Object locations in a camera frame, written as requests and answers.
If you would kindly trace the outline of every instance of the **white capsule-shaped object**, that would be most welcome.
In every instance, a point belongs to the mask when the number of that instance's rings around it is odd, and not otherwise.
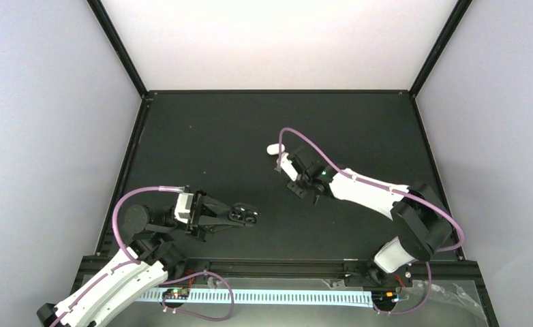
[[[284,144],[282,144],[282,151],[281,152],[284,152]],[[268,153],[270,155],[278,155],[279,154],[279,144],[275,143],[275,144],[271,144],[271,145],[267,146],[266,153]]]

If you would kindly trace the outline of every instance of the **led light strip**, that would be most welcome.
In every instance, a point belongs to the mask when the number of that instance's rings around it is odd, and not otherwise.
[[[168,288],[153,288],[136,302],[161,302]],[[297,291],[297,290],[232,290],[234,303],[249,305],[341,305],[373,307],[371,292],[363,291]],[[167,299],[167,303],[230,303],[228,290],[194,288],[188,299]]]

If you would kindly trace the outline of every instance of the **black mat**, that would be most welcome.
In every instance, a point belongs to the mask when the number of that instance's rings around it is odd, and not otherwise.
[[[436,189],[407,93],[208,92],[153,96],[126,191],[190,185],[262,211],[256,227],[208,235],[206,243],[175,232],[177,247],[190,258],[372,258],[394,237],[391,221],[350,202],[322,198],[314,206],[288,191],[266,152],[287,126],[360,174]],[[292,134],[284,143],[289,150],[302,144]],[[169,207],[174,201],[168,193],[148,193],[128,202]]]

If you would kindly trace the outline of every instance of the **robotic arm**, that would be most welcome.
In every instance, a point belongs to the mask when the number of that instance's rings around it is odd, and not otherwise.
[[[278,147],[278,144],[269,147],[267,151],[270,154],[273,154],[274,146]],[[404,264],[415,260],[430,261],[432,255],[451,235],[452,227],[447,220],[399,194],[411,193],[442,208],[441,201],[426,184],[410,187],[385,183],[342,167],[340,168],[345,174],[340,174],[310,147],[282,153],[280,166],[290,178],[287,188],[300,198],[313,193],[314,204],[320,196],[351,201],[366,206],[393,222],[397,236],[377,251],[374,264],[369,267],[369,277],[377,283],[380,283],[384,274],[391,274]],[[345,175],[359,177],[381,185],[384,189],[360,183]]]
[[[126,250],[134,262],[119,250],[77,292],[57,305],[46,303],[37,316],[44,327],[106,326],[147,290],[183,274],[186,258],[173,245],[171,232],[182,229],[204,241],[207,233],[253,226],[258,215],[252,206],[227,206],[203,191],[180,193],[169,211],[130,206],[123,231],[132,239]]]

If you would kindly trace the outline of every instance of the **white wall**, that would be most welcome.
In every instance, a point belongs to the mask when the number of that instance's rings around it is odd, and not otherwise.
[[[0,1],[0,326],[68,295],[139,103],[86,1]]]
[[[501,326],[533,326],[533,1],[473,1],[418,97]]]
[[[147,89],[409,89],[457,0],[104,0]]]

